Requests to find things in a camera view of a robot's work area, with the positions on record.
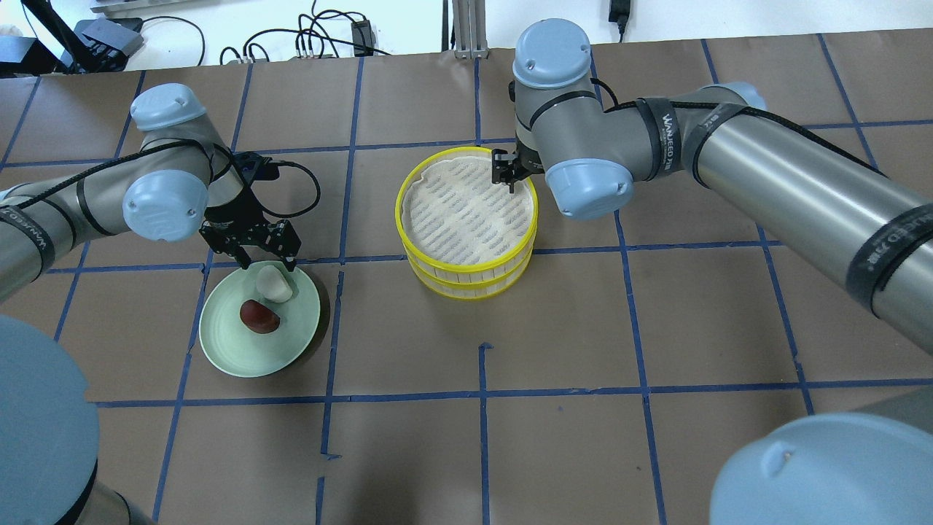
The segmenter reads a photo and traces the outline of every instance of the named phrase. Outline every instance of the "silver robot arm tube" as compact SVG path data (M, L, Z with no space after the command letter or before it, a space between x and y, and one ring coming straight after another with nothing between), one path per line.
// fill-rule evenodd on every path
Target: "silver robot arm tube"
M588 51L567 21L538 22L519 39L513 165L523 171L513 178L545 172L562 213L586 220L624 206L632 182L687 169L933 354L933 202L746 109L763 109L747 84L604 113Z
M178 147L141 155L128 162L102 164L99 167L104 169L26 207L21 206L30 198L56 188L71 177L22 184L0 192L0 243L3 245L0 301L35 280L52 263L82 243L130 231L126 216L132 212L124 210L124 204L137 206L127 197L137 182L149 185L136 184L134 194L144 198L157 194L161 200L149 206L141 222L151 227L159 221L159 216L167 217L176 211L171 208L191 206L182 209L183 217L168 217L167 220L173 222L176 230L181 221L182 229L188 230L188 234L197 232L207 204L207 185L228 165L227 156L218 154L218 150L226 146L194 94L184 86L167 86L140 95L133 103L132 114L137 125L148 130L141 153L172 144ZM183 185L176 187L174 183L179 177ZM145 205L140 201L139 209L143 210ZM165 232L158 228L149 231L157 238Z

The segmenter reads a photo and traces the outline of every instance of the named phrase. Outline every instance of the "blue cap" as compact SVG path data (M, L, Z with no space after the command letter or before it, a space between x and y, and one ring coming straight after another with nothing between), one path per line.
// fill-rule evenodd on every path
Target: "blue cap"
M557 208L571 219L590 220L612 213L632 199L632 173L605 159L572 159L544 176Z
M857 412L798 419L735 453L711 525L902 525L933 517L933 435Z
M187 171L164 169L139 177L123 195L123 219L153 240L187 239L201 227L207 187Z
M522 84L553 90L590 73L590 39L578 25L547 19L524 30L515 45L512 73Z
M130 105L130 115L141 132L193 121L207 109L184 84L162 84L146 90Z
M100 441L87 388L55 341L0 316L0 523L55 523L87 487Z
M703 86L701 89L706 88L725 88L741 96L742 100L745 100L745 103L749 106L756 107L762 111L768 110L768 105L765 103L764 97L758 93L758 90L755 89L755 86L749 84L748 82L726 82L723 84L710 84L708 86Z

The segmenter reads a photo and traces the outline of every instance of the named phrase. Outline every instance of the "white wall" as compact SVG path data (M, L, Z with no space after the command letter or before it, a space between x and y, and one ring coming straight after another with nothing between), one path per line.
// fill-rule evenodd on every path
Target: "white wall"
M618 32L606 21L608 0L487 0L489 45L514 47L534 21L561 17L586 30L593 43L614 42ZM96 0L53 0L72 26L95 18ZM440 50L441 0L319 0L324 8L358 10L369 16L379 48L394 54ZM206 64L217 64L225 46L240 48L252 34L272 27L297 28L298 15L311 11L311 0L189 0L186 3L129 11L132 17L175 15L198 23L207 37ZM25 24L18 0L0 0L0 23ZM331 35L351 39L349 22L325 22ZM872 29L933 27L933 0L633 0L626 41L676 40L751 35L834 33ZM56 53L61 47L41 26L40 39ZM153 21L144 31L146 45L130 69L179 67L197 63L197 32L181 22ZM294 56L293 35L264 35L257 40L274 61ZM338 47L341 56L349 47Z

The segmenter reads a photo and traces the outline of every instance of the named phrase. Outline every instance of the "yellow-rimmed basket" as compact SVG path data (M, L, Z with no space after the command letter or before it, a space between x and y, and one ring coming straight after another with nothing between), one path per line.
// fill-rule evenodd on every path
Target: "yellow-rimmed basket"
M408 233L405 232L403 222L403 214L406 213L404 209L405 195L414 182L421 180L422 174L429 166L440 161L466 156L485 156L490 159L490 163L492 162L492 151L487 148L477 147L447 149L428 157L411 170L411 173L405 178L405 182L402 183L396 199L395 216L398 235L402 239L405 252L408 254L409 264L411 264L411 268L418 279L429 289L445 297L476 301L505 291L524 272L525 267L531 260L537 233L538 204L535 185L532 184L531 180L526 179L517 182L517 185L527 185L527 189L531 194L532 217L527 231L518 244L494 260L477 264L451 264L426 255L415 246Z

